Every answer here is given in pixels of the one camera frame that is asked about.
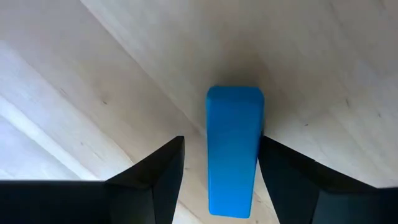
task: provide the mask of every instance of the plywood surface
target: plywood surface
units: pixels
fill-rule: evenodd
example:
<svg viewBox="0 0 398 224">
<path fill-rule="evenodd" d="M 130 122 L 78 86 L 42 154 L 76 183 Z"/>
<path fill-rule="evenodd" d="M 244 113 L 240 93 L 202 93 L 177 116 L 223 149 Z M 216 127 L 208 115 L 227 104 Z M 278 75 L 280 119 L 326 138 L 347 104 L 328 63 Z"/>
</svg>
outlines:
<svg viewBox="0 0 398 224">
<path fill-rule="evenodd" d="M 0 0 L 0 178 L 107 179 L 178 134 L 175 223 L 278 223 L 207 209 L 205 95 L 266 96 L 266 134 L 398 185 L 398 4 L 390 0 Z"/>
</svg>

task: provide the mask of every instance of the blue foam block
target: blue foam block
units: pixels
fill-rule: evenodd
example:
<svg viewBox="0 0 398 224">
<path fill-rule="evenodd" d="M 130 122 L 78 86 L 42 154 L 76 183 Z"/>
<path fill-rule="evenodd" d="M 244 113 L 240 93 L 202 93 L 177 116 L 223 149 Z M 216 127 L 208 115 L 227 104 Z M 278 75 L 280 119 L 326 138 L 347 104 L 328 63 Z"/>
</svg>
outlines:
<svg viewBox="0 0 398 224">
<path fill-rule="evenodd" d="M 207 93 L 209 211 L 249 218 L 262 134 L 264 96 L 242 86 L 214 86 Z"/>
</svg>

